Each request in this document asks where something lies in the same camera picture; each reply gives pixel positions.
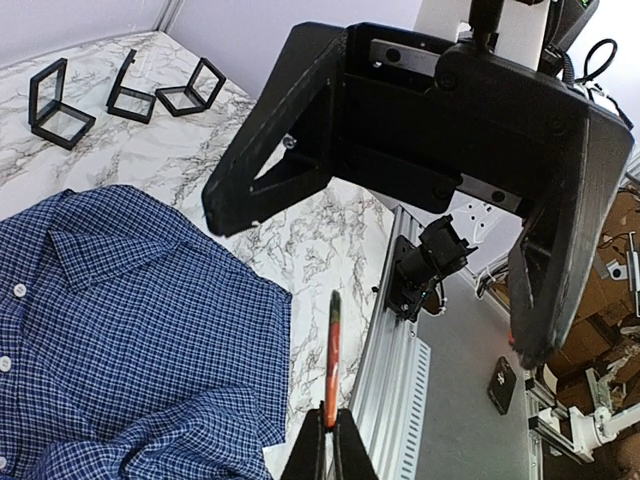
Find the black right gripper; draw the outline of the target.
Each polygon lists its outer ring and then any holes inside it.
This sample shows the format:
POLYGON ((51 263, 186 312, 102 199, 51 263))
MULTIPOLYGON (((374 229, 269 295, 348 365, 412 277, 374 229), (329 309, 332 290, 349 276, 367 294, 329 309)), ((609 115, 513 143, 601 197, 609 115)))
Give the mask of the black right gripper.
POLYGON ((469 43, 347 31, 341 178, 433 213, 455 191, 529 215, 582 161, 587 102, 469 43))

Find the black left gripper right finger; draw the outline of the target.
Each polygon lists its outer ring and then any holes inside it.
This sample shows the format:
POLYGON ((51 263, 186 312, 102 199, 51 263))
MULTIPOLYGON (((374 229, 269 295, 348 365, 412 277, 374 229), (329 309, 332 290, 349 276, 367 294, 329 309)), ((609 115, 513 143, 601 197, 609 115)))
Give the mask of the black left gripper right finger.
POLYGON ((337 411, 333 427, 334 472, 338 480, 377 480, 367 450, 348 409, 337 411))

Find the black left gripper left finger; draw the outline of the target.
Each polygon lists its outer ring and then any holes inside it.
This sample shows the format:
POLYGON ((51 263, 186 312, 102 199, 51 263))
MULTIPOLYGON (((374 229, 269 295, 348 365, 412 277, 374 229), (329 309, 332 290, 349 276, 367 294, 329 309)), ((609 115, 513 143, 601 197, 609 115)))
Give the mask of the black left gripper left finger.
POLYGON ((309 410, 291 450, 281 480, 321 480, 326 475, 324 406, 309 410))

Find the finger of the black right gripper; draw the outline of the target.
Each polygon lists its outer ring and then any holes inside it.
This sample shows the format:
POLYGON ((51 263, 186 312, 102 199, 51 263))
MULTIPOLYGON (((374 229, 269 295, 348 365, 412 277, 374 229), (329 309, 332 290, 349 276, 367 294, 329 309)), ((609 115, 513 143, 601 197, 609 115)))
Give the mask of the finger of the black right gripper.
POLYGON ((513 349, 525 370, 565 343, 633 144, 623 121, 591 107, 531 183, 533 206, 508 257, 513 349))
POLYGON ((347 32, 292 28, 250 112, 203 188, 209 231, 230 237, 323 190, 331 159, 347 32))

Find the blue plaid shirt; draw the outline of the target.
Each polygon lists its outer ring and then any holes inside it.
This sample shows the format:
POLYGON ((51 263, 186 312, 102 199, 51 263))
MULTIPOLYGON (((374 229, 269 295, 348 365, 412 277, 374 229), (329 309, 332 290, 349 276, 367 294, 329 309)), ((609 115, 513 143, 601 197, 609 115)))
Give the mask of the blue plaid shirt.
POLYGON ((141 190, 1 224, 5 479, 266 479, 291 296, 141 190))

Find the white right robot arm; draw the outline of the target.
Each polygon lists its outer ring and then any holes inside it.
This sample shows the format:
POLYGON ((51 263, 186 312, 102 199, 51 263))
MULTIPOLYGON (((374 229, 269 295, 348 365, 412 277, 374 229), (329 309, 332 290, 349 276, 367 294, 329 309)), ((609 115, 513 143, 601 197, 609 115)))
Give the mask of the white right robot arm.
POLYGON ((463 192, 519 216, 508 256, 525 369, 565 342, 634 139, 539 60, 551 1, 426 1, 412 30, 294 26, 203 192, 229 237, 340 178, 443 214, 463 192))

